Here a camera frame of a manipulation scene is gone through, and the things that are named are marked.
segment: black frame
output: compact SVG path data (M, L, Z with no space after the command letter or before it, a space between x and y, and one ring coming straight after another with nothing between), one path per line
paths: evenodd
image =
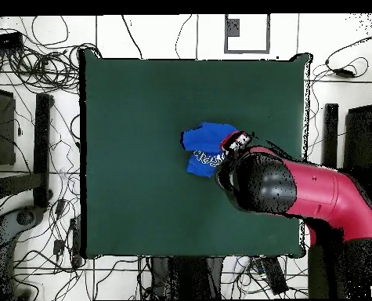
M51 197L49 190L49 121L53 98L45 93L37 94L36 102L34 171L30 175L1 178L0 199L26 190L33 190L34 205L46 209Z
M225 54L245 54L245 53L253 53L253 54L269 54L270 52L270 14L267 14L266 18L266 49L261 50L238 50L238 49L229 49L228 46L228 38L229 37L236 37L229 35L229 14L225 14Z

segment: black cable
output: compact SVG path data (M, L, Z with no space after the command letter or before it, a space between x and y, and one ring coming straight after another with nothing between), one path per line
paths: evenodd
M41 249L40 252L43 252L43 251L45 250L46 246L47 246L48 243L51 241L51 239L52 239L52 233L49 235L49 239L47 240L47 242L45 243L44 247ZM14 263L18 263L17 265L14 266L13 269L16 269L17 266L18 266L20 263L30 262L30 261L32 261L33 259L35 259L35 258L38 256L38 254L37 254L37 255L35 255L34 257L32 257L31 259L26 259L26 257L28 256L28 254L30 254L31 252L33 252L33 251L29 251L29 252L27 252L27 254L26 254L22 259L17 260L17 261L13 261Z
M299 272L298 274L296 274L292 277L287 278L286 281L289 281L290 279L293 279L295 277L308 277L308 274L304 274L306 271L308 271L308 268L302 270L301 272Z
M304 296L308 296L308 293L303 292L302 290L298 290L298 289L296 289L296 288L291 288L291 287L289 287L289 289L294 291L294 297L296 296L296 293L297 293L297 292L302 293Z
M40 45L40 46L43 46L43 47L46 47L46 46L52 46L52 45L57 45L57 44L60 44L62 42L66 42L67 39L69 38L69 28L67 26L67 23L66 21L64 20L64 18L62 16L60 16L60 18L62 19L63 23L64 23L64 27L66 28L66 37L65 39L61 40L61 41L58 41L58 42L53 42L53 43L49 43L49 44L42 44L40 43L40 41L37 39L37 37L35 37L35 33L34 33L34 23L35 23L35 20L38 18L38 16L34 17L34 19L32 20L32 23L31 23L31 30L32 30L32 34L34 36L34 39L37 41L37 43Z
M10 199L10 198L12 198L12 197L14 197L14 196L16 196L16 195L10 195L8 198L6 198L1 204L0 204L0 209L1 209L1 207L3 206L3 205L5 205L5 203Z
M26 108L27 112L30 114L30 116L31 116L31 124L35 127L35 125L34 125L34 119L32 118L32 113L30 112L29 108L28 108L27 105L25 104L23 98L21 98L21 95L20 95L19 92L17 91L16 86L14 86L14 84L13 84L12 80L10 79L10 77L9 77L7 74L6 74L6 77L9 79L9 81L10 81L12 87L14 88L14 91L16 91L16 94L17 94L18 97L20 98L20 100L21 100L21 102L23 103L24 107Z
M58 200L56 200L55 203L53 203L53 205L51 205L51 208L50 208L51 211L53 210L53 207L54 207L57 203L58 203ZM48 227L44 232L42 232L41 234L39 234L39 235L35 235L35 236L33 236L33 237L29 237L29 238L27 238L26 240L17 241L17 242L19 242L19 243L23 243L23 242L26 242L26 241L28 241L28 240L31 240L31 239L35 239L35 238L41 237L41 236L44 235L46 232L48 232L49 230L51 230L51 227L52 227L52 225L49 224L49 227Z
M58 113L60 114L60 117L62 118L67 130L69 131L69 133L71 134L71 131L70 131L70 128L69 126L67 125L67 122L66 120L64 119L64 116L62 115L62 113L59 111L59 109L57 108L57 106L55 104L53 104L53 106L56 108L56 110L58 111ZM75 139L74 139L74 136L71 134L71 137L73 138L73 141L74 143L76 143Z
M73 288L74 288L74 286L78 283L78 281L80 280L80 278L81 278L81 276L82 276L82 274L83 274L83 272L84 271L82 271L78 276L74 276L74 277L70 277L70 279L69 279L69 281L56 293L56 295L55 295L55 299L53 300L53 301L57 301L58 299L60 299L60 298L62 298L63 297L63 299L62 299L62 301L64 301L64 298L66 297L66 295L67 295L67 293L68 292L70 292ZM74 279L76 279L76 282L71 286L71 288L69 288L69 286L70 286L70 283L74 280ZM60 296L58 296L62 291L63 291L63 289L65 288L67 286L67 290L65 291L65 293L64 294L62 294L62 295L60 295Z
M3 138L4 140L10 142L13 146L15 146L17 149L19 149L19 152L20 152L21 155L23 156L24 163L25 163L26 166L27 166L28 173L30 173L30 176L32 176L32 172L31 172L31 170L30 170L30 166L28 165L28 161L27 161L27 159L24 157L23 151L22 151L22 150L20 149L20 147L16 144L16 142L12 141L11 139L8 139L6 136L3 136L2 134L0 134L0 137Z
M36 267L34 268L34 270L42 270L44 268L42 267ZM26 273L26 274L14 274L13 277L19 277L19 276L50 276L50 275L55 275L55 274L61 274L62 272L64 271L58 271L56 273L54 272L41 272L41 273L33 273L33 274L29 274L29 273Z
M180 31L179 31L179 35L177 36L177 40L176 40L176 43L175 43L175 51L176 51L176 54L177 54L177 57L180 59L180 55L177 53L177 43L179 42L179 38L180 38L180 35L182 33L182 29L184 27L184 25L189 21L189 19L191 18L193 14L190 14L190 17L182 24L182 27L180 28Z
M330 71L336 71L337 69L332 69L332 68L329 67L329 59L330 59L334 54L336 54L336 53L342 51L343 49L347 49L348 47L354 46L355 44L358 44L358 43L360 43L360 42L365 42L365 41L370 40L370 39L372 39L372 36L362 38L362 39L360 39L360 40L357 41L357 42L353 42L353 43L350 44L350 45L344 46L344 47L342 47L342 48L340 48L340 49L334 51L334 52L331 53L331 54L328 56L328 58L326 59L326 61L325 61L325 65L327 66L327 68L328 68Z
M16 281L16 282L19 283L19 284L22 284L22 285L26 285L26 286L30 286L30 287L32 287L32 288L35 288L35 289L37 290L37 294L35 295L33 301L35 301L35 300L38 298L38 294L39 294L39 288L38 288L38 286L35 286L35 285L32 285L32 284L26 283L26 282L24 282L24 281L19 281L19 280L16 279L16 278L13 278L13 279L14 279L14 281Z
M3 201L3 203L0 205L0 208L10 199L10 198L12 198L13 196L15 196L15 195L11 195L11 196L9 196L7 199L5 199L4 201ZM31 238L37 238L37 237L39 237L40 235L43 235L44 233L46 233L46 231L48 231L48 230L50 230L50 227L51 227L51 225L49 225L49 228L47 229L47 230L45 230L42 234L39 234L38 236L36 236L36 237L31 237ZM52 237L52 235L49 237L49 240L46 242L46 244L45 244L45 246L44 246L44 248L41 250L41 252L46 248L46 245L49 243L49 241L50 241L50 239L51 239L51 237ZM25 242L25 241L27 241L27 240L29 240L29 239L31 239L31 238L28 238L28 239L26 239L26 240L24 240L24 241L17 241L17 242ZM2 249L2 248L4 248L4 247L6 247L7 245L9 245L12 241L14 241L16 239L16 237L12 237L11 239L9 239L7 242L4 242L3 244L1 244L0 245L0 250ZM28 261L31 261L31 260L33 260L34 258L35 258L36 256L34 256L32 259L29 259L29 260L25 260L25 261L23 261L23 262L28 262Z
M96 298L98 297L98 285L100 283L102 283L103 281L105 281L113 272L114 272L114 268L119 264L119 263L135 263L135 262L138 262L138 259L135 259L133 261L127 261L125 259L121 259L121 260L118 260L117 262L115 262L115 264L112 266L112 269L110 270L109 274L104 277L103 279L101 279L100 281L98 281L96 283L96 293L95 293L95 298L94 300L96 300Z
M125 22L125 26L126 26L128 35L132 39L132 42L134 43L135 47L139 50L139 57L142 59L143 58L143 54L141 53L141 49L139 49L139 46L137 45L137 43L135 42L134 38L132 37L132 33L130 32L130 29L128 28L128 25L127 25L125 16L124 15L121 15L121 18L122 18L123 22Z
M287 276L287 260L288 260L288 257L286 256L286 259L284 260L284 278L285 279Z
M71 134L73 137L75 137L77 140L79 140L80 137L76 136L76 135L73 133L73 122L74 122L74 120L77 119L79 116L80 116L80 114L77 114L77 115L73 118L73 120L71 120L71 123L70 123L70 134Z
M5 122L3 122L2 124L3 124L3 125L4 125L4 124L9 124L9 123L12 122L12 121L16 121L17 124L19 125L19 128L21 128L20 123L19 123L19 121L18 121L17 119L13 119L13 120L5 121Z
M145 264L144 268L141 269L141 262L142 262L143 258L144 258L144 256L139 256L139 258L137 260L138 272L139 272L137 274L137 285L139 286L139 295L140 295L141 300L145 300L149 295L152 294L151 290L147 290L146 288L143 287L143 283L141 281L141 275L143 274L143 272L148 267L148 265Z
M88 293L87 271L84 271L84 277L85 277L85 291L87 292L87 296L88 296L89 301L92 301L92 299L91 299L91 297L89 296L89 293Z
M345 135L345 134L346 134L346 132L342 132L342 133L338 134L338 136L342 136L342 135ZM321 143L321 142L323 142L323 140L318 141L318 142L316 142L316 143L314 143L314 144L310 144L310 145L308 145L307 147L313 147L314 145L319 144L319 143Z
M46 257L44 254L42 254L42 252L39 252L38 250L30 250L20 261L18 261L18 263L13 267L13 269L16 269L25 259L26 257L32 253L32 252L35 252L37 253L38 255L40 255L41 257L43 257L44 259L46 259L49 263L51 263L53 266L55 267L58 267L60 268L62 271L66 271L66 272L74 272L73 269L67 269L67 268L63 268L62 266L60 266L59 264L56 264L55 262L53 262L52 260L50 260L48 257Z
M241 299L241 296L242 295L244 295L244 296L246 296L246 295L254 295L254 294L258 294L258 293L261 293L261 292L263 292L263 293L265 293L265 296L266 296L266 298L267 299L270 299L270 296L269 296L269 294L268 294L268 292L267 291L269 291L271 288L269 287L269 285L268 285L268 281L266 280L266 279L263 279L263 280L261 280L261 281L264 281L265 283L266 283L266 285L267 286L263 286L262 284L261 284L261 282L260 282L260 280L258 280L257 278L255 278L253 275L252 275L252 273L251 273L251 271L255 271L255 261L254 261L254 257L250 257L250 263L243 269L243 271L240 273L240 274L238 274L236 277L235 277L235 279L233 280L233 281L231 281L231 282L221 282L221 284L228 284L228 285L230 285L230 284L232 284L232 291L231 291L231 293L230 293L230 298L232 299L233 298L233 293L234 293L234 289L235 289L235 287L237 286L237 288L238 288L238 290L239 290L239 292L240 292L240 299ZM302 273L304 273L304 272L306 272L307 271L307 269L305 269L305 270L303 270L299 275L302 275ZM241 278L243 277L243 276L248 276L249 277L249 282L248 283L244 283L242 280L241 280ZM245 291L244 290L244 288L246 287L246 286L249 286L250 285L250 283L251 283L251 281L253 281L255 284L257 284L257 286L260 288L259 290L257 290L257 291L252 291L252 292L249 292L249 291Z
M16 29L3 29L0 28L0 31L4 32L20 32ZM26 40L33 43L39 49L38 42L33 41L28 35L23 34L26 37ZM64 42L64 40L56 43L51 43L48 45L55 45L57 43ZM78 61L78 51L80 49L90 49L97 56L102 57L100 51L96 48L95 45L91 43L84 43L81 45L70 45L70 46L60 46L60 47L50 47L44 45L43 47L47 49L65 49L62 52L53 51L50 53L44 53L40 49L35 51L30 49L26 45L23 47L23 50L17 51L16 53L9 53L9 55L0 57L0 71L5 65L9 65L11 71L18 77L21 83L13 84L10 80L10 84L13 87L23 85L31 92L31 88L38 88L39 84L49 92L63 90L68 93L78 94L78 65L74 63L73 58L76 57Z
M53 254L49 258L46 258L45 262L43 264L41 264L41 266L39 266L39 267L42 267L45 263L47 263L52 258L52 256L53 256ZM28 274L22 281L25 281L30 276L33 276L35 274L35 271L38 271L38 269L39 268L35 269L32 273Z
M354 62L357 61L358 59L363 59L363 60L365 60L366 63L367 63L367 67L366 67L365 71L364 71L362 74L360 74L360 75L357 75L356 68L352 65L352 63L354 63ZM327 64L321 64L321 65L316 66L312 72L314 73L315 70L316 70L318 67L322 67L322 66L327 66ZM351 61L350 63L348 63L347 65L345 65L344 67L342 67L342 68L340 68L340 69L345 69L345 68L347 68L347 67L353 67L354 70L355 70L355 72L356 72L355 78L358 78L358 77L360 77L360 76L363 76L363 75L368 71L369 64L368 64L368 60L367 60L367 59L365 59L365 58L362 57L362 56L359 56L359 57L355 58L353 61ZM328 70L326 70L326 71L321 71L319 74L317 74L317 75L315 76L315 78L312 80L312 84L310 85L310 88L311 88L311 90L312 90L312 94L314 95L314 97L315 97L315 99L316 99L317 110L316 110L316 112L314 112L311 108L309 109L311 112L314 113L314 115L309 119L309 121L310 121L311 119L314 119L314 127L315 127L315 129L316 129L316 138L315 138L313 144L307 146L307 148L308 148L308 147L312 147L311 152L307 155L307 158L308 158L308 157L313 153L315 145L317 145L318 143L322 142L322 140L319 141L319 142L317 142L317 140L318 140L318 138L319 138L319 136L320 136L320 132L319 132L318 128L316 127L316 116L318 115L318 112L319 112L319 110L320 110L320 102L318 101L318 98L316 97L315 91L314 91L314 89L313 89L313 85L314 85L315 83L317 83L317 82L320 82L320 80L321 80L322 78L324 78L324 77L326 77L326 76L329 76L329 75L332 75L332 74L334 73L334 71L333 71L331 68L329 68L329 66L327 66L327 68L328 68Z
M92 301L95 301L95 260L92 260Z
M302 270L300 269L300 267L298 266L297 262L295 262L295 259L294 260L294 264L296 265L297 269L300 271L300 273L302 273Z

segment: cable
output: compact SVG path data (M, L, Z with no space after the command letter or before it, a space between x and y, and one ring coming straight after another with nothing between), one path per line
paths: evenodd
M78 281L80 280L82 274L84 273L84 271L82 271L78 276L75 276L73 278L71 278L60 290L59 292L56 294L55 296L55 299L53 301L57 301L58 299L60 299L61 297L63 297L62 301L64 300L64 298L66 297L67 293L70 292L74 286L78 283ZM58 296L60 292L62 292L62 290L65 288L66 285L69 285L71 281L73 281L74 278L77 278L76 282L73 284L73 286L71 286L71 288L68 288L67 287L67 291L64 293L64 295L61 295L61 296Z
M342 135L345 135L345 134L346 134L346 132L342 132L341 134L338 134L338 136L342 136ZM318 142L316 142L315 144L319 144L319 143L321 143L321 142L323 142L323 140L318 141Z
M33 301L35 301L35 300L38 298L38 295L39 295L39 288L38 288L38 286L35 286L35 285L32 285L32 284L29 284L29 283L25 283L24 281L19 281L19 280L16 279L16 278L13 278L13 279L14 279L14 281L16 281L16 282L19 283L19 284L22 284L22 285L26 285L26 286L30 286L30 287L32 287L32 288L35 288L35 289L37 290L37 294L35 295Z
M94 300L96 300L96 298L98 297L98 285L100 284L100 283L102 283L103 281L105 281L113 272L114 272L114 268L119 264L119 263L135 263L135 262L138 262L138 259L135 259L135 260L133 260L133 261L127 261L127 260L125 260L125 259L121 259L121 260L119 260L119 261L116 261L116 263L112 266L112 269L110 270L110 272L109 272L109 274L106 276L106 277L104 277L103 279L101 279L100 281L98 281L97 283L96 283L96 293L95 293L95 298L94 298Z
M50 150L51 150L51 149L49 149L49 152L50 152L50 155L51 155L52 166L53 166L53 168L55 169L55 171L57 172L56 167L55 167L54 162L53 162L52 152L51 152ZM55 202L53 205L51 205L51 211L49 212L49 228L48 228L46 231L44 231L42 234L39 234L38 236L41 236L41 235L43 235L44 233L46 233L48 230L51 230L51 236L53 235L53 236L55 237L55 239L57 239L57 237L53 234L53 231L54 231L55 227L57 227L56 223L57 223L58 220L55 220L55 218L54 218L54 216L53 216L53 214L52 214L51 212L52 212L52 209L53 209L53 207L55 206L55 204L56 204L59 200L62 200L62 198L60 198L60 197L62 196L62 193L63 193L63 180L62 180L61 176L60 176L60 179L61 179L62 188L61 188L60 195L59 195L58 199L56 200L56 202ZM42 249L42 251L45 249L46 245L49 243L49 241L50 241L50 239L51 239L51 236L49 237L49 239L48 239L48 241L46 242L46 244L45 244L44 248Z
M74 138L76 138L77 140L79 140L80 137L75 136L75 134L73 133L73 122L74 122L74 120L77 119L79 116L80 116L80 114L77 114L77 115L73 118L73 120L71 120L71 123L70 123L70 134L71 134Z
M282 256L280 256L280 257L285 262L284 275L286 277L287 276L287 257L286 258L283 258ZM249 258L250 258L249 264L246 265L246 266L242 266L243 269L241 270L240 273L235 272L235 270L233 269L233 274L237 274L237 276L234 278L234 280L232 280L230 282L221 282L221 284L232 285L232 290L231 290L231 293L230 293L230 298L231 299L233 299L233 293L234 293L234 289L235 289L236 286L237 286L237 288L240 292L239 299L246 299L247 295L256 295L256 294L259 294L259 293L264 293L265 297L267 299L271 299L270 294L268 293L268 291L271 290L271 288L268 285L268 281L266 279L259 280L256 277L254 277L254 275L253 275L254 273L258 274L258 273L255 272L255 257L250 256ZM240 264L240 262L239 262L240 259L241 259L241 257L238 257L236 259L235 265ZM308 269L301 270L301 272L299 274L297 274L293 277L306 276L306 275L304 275L304 273L307 270ZM286 278L286 281L289 281L293 277ZM250 292L252 281L259 287L259 290ZM289 299L289 298L290 297L285 292L284 293L284 299Z
M189 21L189 19L191 18L193 14L190 14L190 17L182 24L182 27L180 28L180 31L179 31L179 35L177 36L177 40L176 40L176 43L175 43L175 51L176 51L176 54L177 54L177 57L180 59L180 55L177 53L177 43L179 41L179 38L180 38L180 35L182 33L182 29L184 27L184 25Z
M13 120L9 120L9 121L5 121L5 122L3 122L2 124L3 125L7 125L7 124L9 124L10 122L12 122L12 121L15 121L15 122L17 122L17 124L19 125L19 131L21 131L21 126L20 126L20 123L19 123L19 121L17 120L17 119L13 119Z
M51 211L52 211L52 209L53 209L53 207L57 204L57 202L58 202L58 200L56 200L56 202L55 203L53 203L53 205L51 205ZM29 237L29 238L27 238L26 240L22 240L22 241L18 241L19 243L23 243L23 242L26 242L26 241L28 241L28 240L31 240L31 239L35 239L35 238L38 238L38 237L41 237L42 235L44 235L47 231L49 231L49 230L51 230L51 225L49 224L49 227L44 231L44 232L42 232L41 234L39 234L39 235L35 235L35 236L33 236L33 237Z
M95 300L95 260L92 260L92 301Z
M132 42L134 43L135 47L139 50L139 57L142 59L143 58L143 54L141 53L141 49L139 49L139 46L137 45L137 43L135 42L134 38L132 37L132 33L130 32L130 29L128 28L127 22L125 20L125 16L124 15L121 15L121 18L122 18L123 22L125 22L125 26L126 26L128 35L132 39Z
M198 24L200 22L200 15L197 14L197 36L196 36L196 43L195 43L195 60L198 60Z
M308 271L308 268L302 270L301 272L299 272L298 274L296 274L292 277L287 278L286 281L289 281L290 279L293 279L295 277L308 277L308 274L304 274L306 271Z
M41 264L41 266L39 266L40 268L44 266L45 263L47 263L51 257L53 256L53 254L49 257L49 258L46 258L45 262L43 264ZM35 274L35 271L37 271L39 268L35 269L31 274L28 274L22 281L25 281L26 279L28 279L30 276L32 276L33 274Z
M155 296L153 293L152 293L152 288L149 287L149 288L144 288L143 287L143 283L142 283L142 280L141 280L141 275L143 274L143 272L145 271L145 269L149 266L149 264L145 264L144 268L141 269L141 262L143 260L143 258L147 260L149 260L149 257L145 257L145 256L139 256L138 259L137 259L137 265L138 265L138 275L137 275L137 288L139 287L139 297L141 300L146 300L146 298L148 296Z
M89 301L92 301L91 297L89 296L89 292L88 292L88 286L87 286L87 272L86 272L86 271L84 272L84 277L85 277L85 291L87 292L88 300L89 300Z
M294 291L294 297L295 297L295 298L296 298L296 293L297 293L297 292L302 293L304 296L308 296L308 293L303 292L303 291L301 291L301 290L298 290L298 289L296 289L296 288L290 288L290 287L289 287L289 289Z
M68 36L68 30L66 37L59 42L54 42L50 44L42 45L38 42L35 33L34 33L34 21L38 17L36 16L33 19L33 24L31 25L32 34L34 35L35 41L32 40L27 35L27 29L23 24L25 34L22 32L12 29L12 28L0 28L0 31L3 32L20 32L26 37L26 41L34 44L39 51L33 50L28 46L24 46L23 50L19 50L15 53L9 53L8 55L3 54L0 56L0 72L5 65L9 65L11 71L18 77L21 81L19 84L13 84L10 80L10 84L0 84L0 85L11 85L13 87L18 85L23 85L31 92L33 91L30 88L38 88L41 84L49 92L63 90L69 93L78 94L78 75L79 68L78 65L74 63L74 58L78 61L78 51L80 49L90 49L97 56L102 58L100 51L96 48L95 45L91 43L83 43L81 45L66 45L66 46L57 46L51 47L51 45L56 45L61 42L65 42ZM62 18L62 21L65 24L67 29L67 23ZM50 53L42 52L39 46L42 46L46 49L64 49L62 52L52 51Z
M363 38L363 39L360 39L359 41L357 41L357 42L353 42L352 44L350 44L350 45L347 45L347 46L344 46L344 47L342 47L342 48L340 48L340 49L338 49L338 50L336 50L336 51L334 51L333 53L331 53L329 56L328 56L328 58L326 59L326 61L325 61L325 65L327 66L327 68L330 70L330 71L333 71L333 72L335 72L335 71L339 71L340 69L344 69L344 68L338 68L338 69L332 69L332 68L330 68L329 67L329 59L334 55L334 54L336 54L336 53L338 53L338 52L340 52L340 51L342 51L343 49L347 49L348 47L351 47L351 46L353 46L353 45L355 45L355 44L358 44L358 43L360 43L360 42L365 42L365 41L367 41L367 40L370 40L370 39L372 39L372 36L370 36L370 37L365 37L365 38Z
M8 139L7 137L3 136L2 134L0 134L0 137L3 138L4 140L10 142L13 146L15 146L17 149L19 149L19 152L20 152L21 155L23 156L24 163L25 163L26 166L27 166L28 173L30 173L30 176L32 176L32 172L31 172L31 170L30 170L30 166L28 165L28 161L27 161L27 159L24 157L23 151L19 148L19 146L16 144L16 142L12 141L11 139Z
M371 39L371 38L372 38L372 36L371 36L371 37L368 37L368 38L364 38L364 39L359 40L359 41L357 41L357 42L355 42L355 43L352 43L351 45L355 45L355 44L358 43L358 42L361 42L361 41L363 41L363 40L367 40L367 39ZM346 49L346 48L348 48L348 47L351 46L351 45L348 45L348 46L346 46L346 47L343 47L343 48L341 48L341 49L339 49L339 50L333 52L332 54L330 54L330 55L328 56L327 60L325 61L325 64L321 64L321 65L316 66L316 67L314 68L314 70L312 71L312 73L314 74L314 72L315 72L315 70L316 70L317 68L322 67L322 66L326 66L326 67L327 67L327 70L326 70L326 71L322 71L322 72L320 72L318 75L315 76L315 78L312 80L312 84L310 85L310 88L311 88L311 90L312 90L312 94L314 95L314 97L315 97L315 99L316 99L317 110L316 110L316 112L314 112L311 108L309 109L310 112L313 112L313 113L314 113L314 115L309 119L309 121L311 121L312 119L314 120L314 127L315 127L315 129L316 129L316 138L315 138L313 144L307 146L307 148L308 148L308 147L312 147L311 152L307 155L307 158L308 158L308 157L313 153L315 145L317 145L318 143L322 142L322 140L319 141L319 142L317 142L317 140L318 140L318 138L319 138L319 136L320 136L320 133L319 133L319 131L318 131L318 128L316 127L316 116L317 116L317 114L318 114L318 112L319 112L319 110L320 110L320 103L319 103L319 101L318 101L318 98L316 97L315 91L314 91L314 89L313 89L313 85L314 85L315 83L317 83L317 82L320 82L320 80L321 80L322 78L326 77L326 76L329 76L329 75L332 75L332 74L338 74L338 73L335 72L335 71L339 71L339 72L340 72L341 70L345 70L345 68L347 68L347 67L352 67L352 68L354 69L354 71L355 71L355 74L354 74L352 77L350 77L350 78L359 78L359 77L363 76L363 75L368 71L368 68L369 68L368 60L367 60L366 58L362 57L362 56L359 56L359 57L355 58L353 61L350 61L350 62L349 62L347 65L345 65L344 67L338 68L337 70L333 70L332 68L329 67L329 65L328 65L328 64L329 64L329 59L330 59L330 58L331 58L335 53L341 51L342 49ZM357 61L357 60L359 60L359 59L365 60L366 65L367 65L366 68L365 68L365 70L364 70L364 72L363 72L362 74L357 74L356 67L355 67L354 65L352 65L355 61Z
M40 45L40 46L43 46L43 47L46 47L46 46L51 46L51 45L57 45L57 44L60 44L62 42L66 42L67 39L69 38L69 28L67 26L67 23L66 21L64 20L64 18L62 16L60 16L60 18L62 19L63 23L64 23L64 27L66 28L66 37L61 40L61 41L58 41L58 42L53 42L53 43L49 43L49 44L42 44L40 43L40 41L37 39L37 37L35 37L35 33L34 33L34 23L35 23L35 20L38 18L38 16L34 17L34 19L32 20L32 23L31 23L31 30L32 30L32 34L34 36L34 39L37 41L37 43Z
M49 259L48 257L46 257L44 254L42 254L41 252L37 251L37 250L30 250L20 261L18 261L18 263L13 267L13 269L16 269L24 260L25 258L32 252L35 252L37 253L38 255L42 256L44 259L46 259L49 263L51 263L53 266L55 267L58 267L60 268L62 271L66 271L66 272L74 272L73 269L67 269L67 268L63 268L61 267L59 264L56 264L55 262L53 262L51 259Z

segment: green table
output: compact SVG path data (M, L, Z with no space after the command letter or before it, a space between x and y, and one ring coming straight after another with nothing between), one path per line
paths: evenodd
M179 140L203 121L229 123L300 158L310 59L120 60L85 51L87 256L298 255L297 219L237 211L213 178L186 172L190 152Z

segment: tangled wires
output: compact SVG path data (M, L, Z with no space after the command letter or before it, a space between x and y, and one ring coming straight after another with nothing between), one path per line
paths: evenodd
M233 298L233 294L235 293L236 289L238 289L238 299L246 299L250 295L258 295L263 294L267 299L290 299L292 297L297 298L297 294L303 295L304 297L308 296L308 293L305 292L306 288L292 288L288 286L289 291L284 292L283 295L275 296L273 292L271 292L271 288L269 286L269 281L267 279L265 269L263 268L262 264L260 264L260 259L248 256L247 262L241 262L241 257L237 258L237 261L233 268L233 275L236 277L229 282L222 282L222 285L231 285L231 292L230 292L230 299ZM287 274L287 257L284 258L279 256L279 259L284 261L284 275L287 277L286 281L289 281L295 277L306 277L306 269L301 270L297 263L295 262L296 266L300 270L299 274L290 275ZM240 272L236 272L237 265L242 267Z
M24 30L24 42L30 42L38 50L24 46L23 49L15 52L0 53L0 73L3 71L12 71L20 80L19 84L8 85L23 85L29 91L37 93L34 89L42 89L43 92L53 92L63 90L69 93L78 94L78 51L80 49L90 49L98 57L102 57L100 51L91 43L83 43L72 46L54 46L68 39L69 31L64 18L60 17L66 27L66 36L63 40L49 44L41 44L37 40L34 32L34 22L37 16L33 19L31 31L34 40L27 35L27 29L21 19ZM16 29L0 28L2 32L20 32ZM52 52L43 52L41 47Z

